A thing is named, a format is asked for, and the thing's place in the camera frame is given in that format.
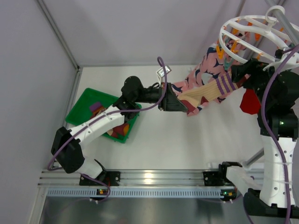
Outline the teal clothes peg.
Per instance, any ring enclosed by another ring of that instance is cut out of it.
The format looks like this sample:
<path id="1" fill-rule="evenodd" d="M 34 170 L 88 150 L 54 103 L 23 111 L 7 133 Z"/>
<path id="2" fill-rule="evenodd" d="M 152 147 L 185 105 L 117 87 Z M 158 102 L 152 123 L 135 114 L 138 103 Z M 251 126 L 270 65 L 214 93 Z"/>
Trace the teal clothes peg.
<path id="1" fill-rule="evenodd" d="M 225 71 L 228 71 L 229 68 L 231 67 L 231 65 L 233 64 L 234 62 L 234 59 L 231 58 L 231 57 L 228 57 L 228 58 L 224 58 L 224 61 L 223 61 L 223 67 L 224 67 L 224 70 Z"/>

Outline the beige purple striped sock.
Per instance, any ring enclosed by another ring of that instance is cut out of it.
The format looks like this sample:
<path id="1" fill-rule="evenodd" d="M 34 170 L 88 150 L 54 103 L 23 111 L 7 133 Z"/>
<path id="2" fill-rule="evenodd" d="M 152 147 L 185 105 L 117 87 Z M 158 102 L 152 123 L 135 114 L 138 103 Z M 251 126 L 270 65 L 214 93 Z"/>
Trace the beige purple striped sock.
<path id="1" fill-rule="evenodd" d="M 221 103 L 242 86 L 241 81 L 232 82 L 230 72 L 220 74 L 217 78 L 209 73 L 201 73 L 198 78 L 201 84 L 197 83 L 196 77 L 188 76 L 185 81 L 175 83 L 172 87 L 178 99 L 187 107 L 187 116 L 197 115 L 212 101 Z"/>

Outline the white round clip hanger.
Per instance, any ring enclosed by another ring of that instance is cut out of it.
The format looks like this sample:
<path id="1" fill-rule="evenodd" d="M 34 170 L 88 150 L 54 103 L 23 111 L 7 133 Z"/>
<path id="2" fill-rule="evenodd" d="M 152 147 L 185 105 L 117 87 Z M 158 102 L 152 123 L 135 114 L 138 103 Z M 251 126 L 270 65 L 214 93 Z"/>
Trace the white round clip hanger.
<path id="1" fill-rule="evenodd" d="M 299 26 L 291 24 L 299 32 Z M 216 45 L 220 59 L 231 57 L 234 62 L 245 64 L 248 61 L 244 55 L 247 50 L 268 65 L 275 61 L 277 50 L 296 46 L 269 9 L 265 15 L 243 15 L 226 21 L 219 31 Z"/>

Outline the maroon purple orange sock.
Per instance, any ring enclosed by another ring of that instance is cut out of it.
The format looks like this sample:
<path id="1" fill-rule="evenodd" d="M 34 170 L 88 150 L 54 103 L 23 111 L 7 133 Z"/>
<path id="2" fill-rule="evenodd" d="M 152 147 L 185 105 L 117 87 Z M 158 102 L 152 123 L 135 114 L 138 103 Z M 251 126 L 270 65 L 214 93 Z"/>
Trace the maroon purple orange sock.
<path id="1" fill-rule="evenodd" d="M 95 102 L 91 106 L 89 106 L 89 110 L 91 111 L 91 119 L 96 117 L 98 114 L 101 114 L 107 109 L 107 107 L 104 107 L 101 102 Z"/>

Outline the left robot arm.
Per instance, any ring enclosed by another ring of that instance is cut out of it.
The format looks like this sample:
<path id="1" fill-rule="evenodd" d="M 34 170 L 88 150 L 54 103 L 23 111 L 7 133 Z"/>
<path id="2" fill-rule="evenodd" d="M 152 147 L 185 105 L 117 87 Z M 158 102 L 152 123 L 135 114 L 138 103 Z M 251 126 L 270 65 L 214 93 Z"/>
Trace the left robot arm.
<path id="1" fill-rule="evenodd" d="M 83 149 L 93 140 L 117 126 L 134 119 L 143 111 L 138 103 L 149 103 L 166 112 L 187 112 L 170 83 L 145 88 L 136 76 L 128 77 L 121 89 L 122 95 L 100 115 L 71 129 L 64 126 L 56 131 L 51 153 L 66 173 L 80 173 L 90 180 L 101 182 L 107 171 L 96 159 L 88 159 Z"/>

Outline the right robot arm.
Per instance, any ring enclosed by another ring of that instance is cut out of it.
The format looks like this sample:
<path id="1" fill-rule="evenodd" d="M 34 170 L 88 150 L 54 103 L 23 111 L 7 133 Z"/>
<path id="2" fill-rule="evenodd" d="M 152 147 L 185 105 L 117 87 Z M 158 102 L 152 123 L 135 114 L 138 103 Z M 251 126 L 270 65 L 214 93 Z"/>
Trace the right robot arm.
<path id="1" fill-rule="evenodd" d="M 297 219 L 299 209 L 292 192 L 292 156 L 299 136 L 299 120 L 293 111 L 299 97 L 299 76 L 254 58 L 232 66 L 231 73 L 233 82 L 248 75 L 243 87 L 251 89 L 261 103 L 257 120 L 263 143 L 263 184 L 256 184 L 238 162 L 220 164 L 219 177 L 240 191 L 249 215 Z"/>

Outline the metal hanger stand pole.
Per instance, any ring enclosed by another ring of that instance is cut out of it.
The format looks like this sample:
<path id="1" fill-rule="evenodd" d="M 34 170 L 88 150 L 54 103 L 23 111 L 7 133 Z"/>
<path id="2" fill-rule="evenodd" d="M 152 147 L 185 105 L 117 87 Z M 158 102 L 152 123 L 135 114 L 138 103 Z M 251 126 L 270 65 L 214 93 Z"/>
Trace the metal hanger stand pole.
<path id="1" fill-rule="evenodd" d="M 289 36 L 292 43 L 295 45 L 299 44 L 299 33 L 295 30 L 293 25 L 288 21 L 285 16 L 285 9 L 283 6 L 276 4 L 273 0 L 265 0 L 267 5 L 270 7 L 269 10 L 273 12 L 279 23 L 284 28 L 286 34 Z"/>

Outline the pink shark print shorts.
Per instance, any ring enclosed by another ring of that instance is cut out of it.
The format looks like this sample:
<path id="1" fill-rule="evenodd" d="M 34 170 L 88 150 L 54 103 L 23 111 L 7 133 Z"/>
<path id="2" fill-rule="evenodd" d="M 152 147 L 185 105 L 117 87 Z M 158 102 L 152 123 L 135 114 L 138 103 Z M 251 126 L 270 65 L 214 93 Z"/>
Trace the pink shark print shorts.
<path id="1" fill-rule="evenodd" d="M 206 54 L 204 55 L 201 63 L 198 64 L 190 72 L 190 74 L 187 75 L 187 77 L 188 76 L 196 77 L 198 79 L 197 83 L 201 84 L 202 82 L 198 78 L 198 75 L 200 75 L 201 73 L 209 73 L 209 74 L 212 75 L 213 78 L 217 78 L 220 74 L 224 74 L 225 72 L 230 72 L 230 71 L 225 71 L 224 70 L 224 67 L 223 67 L 224 59 L 220 59 L 218 57 L 218 54 L 217 54 L 217 51 L 216 51 L 217 48 L 218 48 L 218 46 L 215 43 L 213 43 L 208 48 L 208 50 L 207 50 Z"/>

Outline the red sock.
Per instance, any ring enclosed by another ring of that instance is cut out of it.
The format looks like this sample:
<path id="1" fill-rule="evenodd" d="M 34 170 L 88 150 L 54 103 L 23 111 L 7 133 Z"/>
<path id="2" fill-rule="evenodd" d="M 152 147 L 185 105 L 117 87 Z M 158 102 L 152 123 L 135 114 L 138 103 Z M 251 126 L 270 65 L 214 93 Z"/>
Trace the red sock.
<path id="1" fill-rule="evenodd" d="M 247 114 L 254 115 L 258 114 L 261 108 L 261 103 L 252 89 L 246 89 L 240 109 Z"/>

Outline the green plastic tray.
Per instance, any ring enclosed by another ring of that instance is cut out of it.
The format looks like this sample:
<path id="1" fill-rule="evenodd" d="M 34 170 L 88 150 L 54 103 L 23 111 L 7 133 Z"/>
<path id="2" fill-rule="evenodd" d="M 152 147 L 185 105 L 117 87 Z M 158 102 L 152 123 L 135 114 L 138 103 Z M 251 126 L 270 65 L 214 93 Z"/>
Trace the green plastic tray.
<path id="1" fill-rule="evenodd" d="M 113 95 L 106 94 L 104 92 L 100 92 L 91 88 L 86 88 L 82 95 L 79 97 L 69 114 L 66 116 L 65 121 L 71 125 L 78 126 L 84 122 L 87 122 L 91 119 L 91 111 L 89 110 L 89 106 L 94 104 L 95 102 L 101 102 L 104 107 L 109 107 L 112 105 L 118 98 Z M 128 121 L 129 124 L 129 131 L 127 136 L 124 138 L 124 140 L 118 140 L 114 139 L 107 135 L 107 133 L 104 133 L 103 136 L 107 137 L 111 140 L 114 140 L 119 143 L 125 143 L 138 116 L 135 116 L 133 119 Z"/>

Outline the aluminium mounting rail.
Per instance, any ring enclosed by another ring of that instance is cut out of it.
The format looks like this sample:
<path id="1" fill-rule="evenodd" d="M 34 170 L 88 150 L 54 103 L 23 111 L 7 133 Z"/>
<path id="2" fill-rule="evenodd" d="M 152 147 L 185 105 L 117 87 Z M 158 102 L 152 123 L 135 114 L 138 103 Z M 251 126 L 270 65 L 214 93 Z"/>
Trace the aluminium mounting rail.
<path id="1" fill-rule="evenodd" d="M 208 185 L 216 170 L 120 170 L 106 180 L 110 198 L 212 198 L 223 199 L 234 190 L 224 184 Z M 48 196 L 105 197 L 106 187 L 88 181 L 80 174 L 43 171 L 39 187 Z"/>

